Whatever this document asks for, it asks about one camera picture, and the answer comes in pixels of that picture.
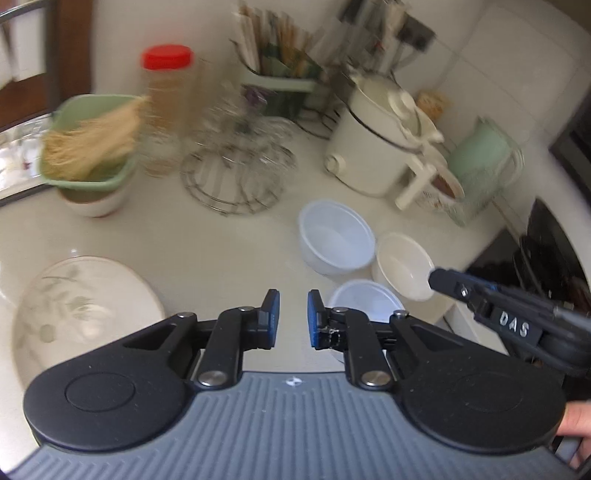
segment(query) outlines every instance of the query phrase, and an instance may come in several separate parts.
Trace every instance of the green pitcher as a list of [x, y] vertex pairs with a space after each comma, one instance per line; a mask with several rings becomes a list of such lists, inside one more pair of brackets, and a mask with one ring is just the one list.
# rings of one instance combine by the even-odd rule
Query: green pitcher
[[447, 160], [466, 194], [499, 192], [515, 182], [524, 167], [519, 145], [491, 119], [479, 118], [472, 134]]

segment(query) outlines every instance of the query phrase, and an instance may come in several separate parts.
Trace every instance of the black circular pad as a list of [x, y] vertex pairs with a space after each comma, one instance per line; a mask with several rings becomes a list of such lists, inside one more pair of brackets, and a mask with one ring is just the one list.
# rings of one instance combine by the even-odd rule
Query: black circular pad
[[164, 355], [110, 344], [40, 374], [23, 406], [40, 442], [108, 452], [155, 438], [189, 398]]
[[472, 453], [509, 455], [545, 445], [564, 414], [556, 380], [485, 349], [438, 352], [402, 389], [404, 408], [421, 430]]
[[66, 387], [66, 398], [84, 411], [109, 411], [125, 405], [135, 394], [133, 382], [123, 375], [94, 373], [76, 378]]

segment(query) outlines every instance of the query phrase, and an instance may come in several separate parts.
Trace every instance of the red lid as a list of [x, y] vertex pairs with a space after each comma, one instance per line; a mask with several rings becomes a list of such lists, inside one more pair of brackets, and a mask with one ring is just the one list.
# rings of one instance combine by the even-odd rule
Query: red lid
[[147, 70], [176, 70], [191, 65], [193, 50], [184, 45], [156, 45], [142, 53], [142, 67]]

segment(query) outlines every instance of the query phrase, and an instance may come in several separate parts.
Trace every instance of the kitchen countertop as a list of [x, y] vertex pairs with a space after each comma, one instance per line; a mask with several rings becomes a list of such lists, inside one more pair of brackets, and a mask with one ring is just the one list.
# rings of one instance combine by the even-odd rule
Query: kitchen countertop
[[[10, 470], [36, 446], [22, 413], [23, 389], [12, 366], [12, 318], [20, 298], [43, 269], [68, 257], [97, 255], [134, 269], [154, 289], [167, 314], [196, 312], [212, 319], [231, 307], [260, 305], [269, 288], [281, 292], [277, 343], [271, 351], [244, 355], [245, 369], [338, 371], [331, 352], [310, 347], [306, 294], [318, 288], [325, 301], [350, 278], [369, 278], [369, 269], [329, 278], [300, 257], [297, 216], [308, 202], [331, 198], [354, 208], [376, 237], [388, 231], [416, 239], [441, 267], [462, 270], [483, 251], [504, 223], [492, 207], [467, 228], [446, 215], [412, 205], [400, 212], [389, 201], [363, 197], [324, 172], [325, 143], [298, 134], [289, 148], [299, 162], [297, 182], [271, 210], [228, 216], [203, 207], [177, 174], [134, 178], [122, 209], [103, 219], [77, 216], [53, 190], [0, 209], [0, 468]], [[436, 294], [406, 307], [436, 322], [452, 301]]]

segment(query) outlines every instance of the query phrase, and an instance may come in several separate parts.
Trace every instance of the white tile wall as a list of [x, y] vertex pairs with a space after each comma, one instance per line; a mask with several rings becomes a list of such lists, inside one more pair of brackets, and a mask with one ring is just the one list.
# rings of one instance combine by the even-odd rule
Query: white tile wall
[[488, 0], [407, 0], [409, 13], [425, 23], [437, 38], [459, 51], [474, 29]]
[[537, 120], [552, 106], [576, 69], [566, 50], [521, 17], [494, 4], [478, 23], [462, 57]]
[[435, 88], [453, 55], [449, 48], [435, 40], [427, 52], [397, 72], [396, 80], [412, 95], [421, 89]]
[[590, 87], [591, 73], [584, 67], [579, 67], [562, 95], [545, 115], [543, 127], [552, 137], [557, 137], [561, 133], [565, 124], [576, 113]]
[[589, 34], [554, 5], [543, 0], [498, 0], [497, 3], [529, 22], [575, 60], [589, 55]]
[[453, 105], [438, 126], [456, 145], [472, 132], [479, 116], [490, 116], [519, 143], [535, 128], [534, 118], [515, 100], [463, 59], [459, 59], [440, 87]]

